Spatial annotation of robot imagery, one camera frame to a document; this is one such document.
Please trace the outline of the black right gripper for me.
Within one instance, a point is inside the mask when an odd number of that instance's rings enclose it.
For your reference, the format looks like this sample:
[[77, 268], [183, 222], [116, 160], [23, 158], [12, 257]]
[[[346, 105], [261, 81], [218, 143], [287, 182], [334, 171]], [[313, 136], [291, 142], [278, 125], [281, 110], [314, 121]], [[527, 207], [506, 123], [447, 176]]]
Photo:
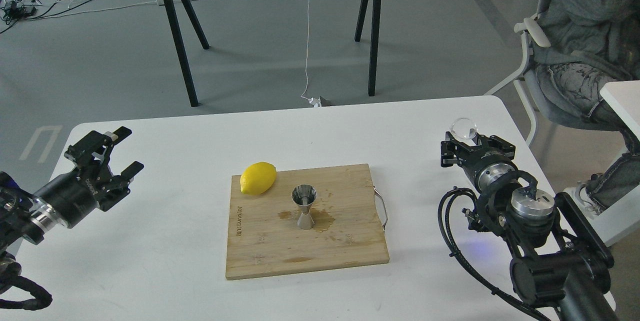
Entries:
[[477, 141], [478, 145], [470, 146], [452, 132], [445, 132], [440, 143], [440, 166], [460, 166], [476, 191], [483, 192], [501, 176], [517, 170], [513, 163], [516, 147], [496, 135], [478, 134]]

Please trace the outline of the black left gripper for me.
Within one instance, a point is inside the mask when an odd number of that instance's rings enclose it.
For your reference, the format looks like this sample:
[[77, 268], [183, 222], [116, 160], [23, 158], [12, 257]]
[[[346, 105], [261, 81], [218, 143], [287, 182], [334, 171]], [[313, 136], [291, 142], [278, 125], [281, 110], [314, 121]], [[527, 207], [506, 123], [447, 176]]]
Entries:
[[94, 209], [107, 212], [128, 196], [130, 184], [144, 164], [133, 161], [121, 174], [113, 175], [109, 162], [114, 147], [131, 134], [124, 126], [114, 132], [90, 131], [69, 145], [63, 155], [75, 170], [57, 176], [35, 192], [33, 223], [41, 229], [55, 225], [72, 229]]

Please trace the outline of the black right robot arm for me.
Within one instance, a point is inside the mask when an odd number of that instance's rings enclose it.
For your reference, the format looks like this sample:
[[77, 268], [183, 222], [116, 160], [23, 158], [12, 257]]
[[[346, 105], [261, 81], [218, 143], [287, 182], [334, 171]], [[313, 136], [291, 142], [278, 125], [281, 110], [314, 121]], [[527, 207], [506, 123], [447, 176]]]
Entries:
[[[505, 139], [476, 134], [472, 141], [448, 131], [440, 144], [441, 166], [459, 166], [474, 186], [451, 189], [439, 201], [439, 232], [450, 257], [493, 295], [538, 321], [547, 319], [541, 308], [553, 308], [561, 321], [616, 321], [605, 299], [614, 258], [578, 205], [565, 192], [552, 196], [539, 189], [534, 176], [516, 167], [515, 146]], [[460, 196], [473, 203], [462, 209], [468, 229], [505, 241], [515, 296], [480, 275], [456, 244], [450, 209]]]

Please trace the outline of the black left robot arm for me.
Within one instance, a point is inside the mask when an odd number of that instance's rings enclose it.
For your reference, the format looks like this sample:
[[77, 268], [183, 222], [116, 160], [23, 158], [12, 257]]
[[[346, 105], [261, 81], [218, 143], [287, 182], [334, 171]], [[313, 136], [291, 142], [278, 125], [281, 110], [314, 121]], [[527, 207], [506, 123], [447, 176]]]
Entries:
[[90, 131], [69, 145], [64, 157], [73, 169], [62, 173], [30, 193], [2, 171], [0, 181], [1, 291], [20, 289], [29, 294], [24, 300], [1, 300], [2, 309], [37, 311], [48, 307], [52, 295], [23, 276], [16, 255], [19, 245], [40, 244], [56, 225], [71, 229], [94, 210], [107, 212], [130, 195], [130, 185], [144, 164], [132, 162], [120, 174], [110, 168], [115, 146], [132, 134], [121, 126], [112, 132]]

